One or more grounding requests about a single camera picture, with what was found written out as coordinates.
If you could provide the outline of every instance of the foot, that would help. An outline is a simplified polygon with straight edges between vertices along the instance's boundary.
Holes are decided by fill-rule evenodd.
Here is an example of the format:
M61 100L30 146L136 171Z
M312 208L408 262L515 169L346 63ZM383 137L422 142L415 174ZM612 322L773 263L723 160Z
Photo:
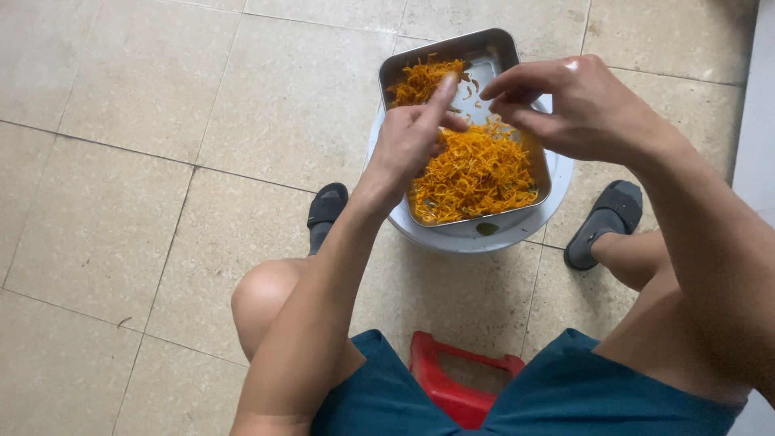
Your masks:
M632 234L643 215L643 194L638 185L624 180L612 182L600 194L581 228L565 247L565 263L578 271L598 264L592 244L606 233Z
M347 187L341 183L329 183L318 191L309 205L307 228L309 229L309 254L318 254L331 227L347 204Z

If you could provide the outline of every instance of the shorts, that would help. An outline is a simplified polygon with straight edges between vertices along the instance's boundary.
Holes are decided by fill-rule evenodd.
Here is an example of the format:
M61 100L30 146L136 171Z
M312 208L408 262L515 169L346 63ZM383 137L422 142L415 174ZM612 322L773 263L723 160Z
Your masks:
M503 389L480 430L465 431L431 402L382 333L352 341L367 360L331 390L311 434L726 434L743 407L593 354L598 341L567 329Z

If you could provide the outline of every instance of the person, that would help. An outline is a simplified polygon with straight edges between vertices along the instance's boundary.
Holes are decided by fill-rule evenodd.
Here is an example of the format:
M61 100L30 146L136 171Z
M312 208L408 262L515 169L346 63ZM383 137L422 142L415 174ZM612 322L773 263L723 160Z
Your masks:
M232 296L250 361L232 434L459 434L376 330L348 339L363 270L383 220L443 151L445 78L424 106L392 109L348 198L312 201L311 252L265 261ZM551 94L553 113L531 109ZM624 165L661 231L631 235L638 186L611 183L565 251L598 262L639 297L598 342L565 330L510 382L472 434L725 434L752 388L775 404L775 231L599 57L519 64L481 93L549 150Z

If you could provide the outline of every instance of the orange shredded food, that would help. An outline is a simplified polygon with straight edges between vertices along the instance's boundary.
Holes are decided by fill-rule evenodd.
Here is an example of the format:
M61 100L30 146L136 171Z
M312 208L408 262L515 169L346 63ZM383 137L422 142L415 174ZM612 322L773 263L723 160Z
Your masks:
M533 203L538 192L523 148L534 139L521 131L516 142L510 138L515 131L499 117L465 133L442 130L446 150L412 188L415 215L427 223L448 223Z
M463 73L466 63L461 59L438 62L433 60L435 55L435 53L429 54L425 64L418 59L414 67L404 67L406 79L387 87L388 92L395 94L393 107L421 105L427 102L447 71L456 72L460 79L465 81L470 80L468 74Z

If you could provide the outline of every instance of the tile floor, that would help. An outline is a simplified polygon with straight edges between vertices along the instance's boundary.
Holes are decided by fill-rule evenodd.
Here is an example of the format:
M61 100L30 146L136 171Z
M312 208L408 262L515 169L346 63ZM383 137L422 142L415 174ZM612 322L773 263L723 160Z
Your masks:
M246 361L229 294L302 256L312 193L355 184L391 53L489 26L525 60L598 53L728 178L756 1L8 0L0 5L0 434L227 434ZM445 258L385 224L352 332L530 359L636 295L561 251L606 164L545 229ZM641 230L656 228L650 206Z

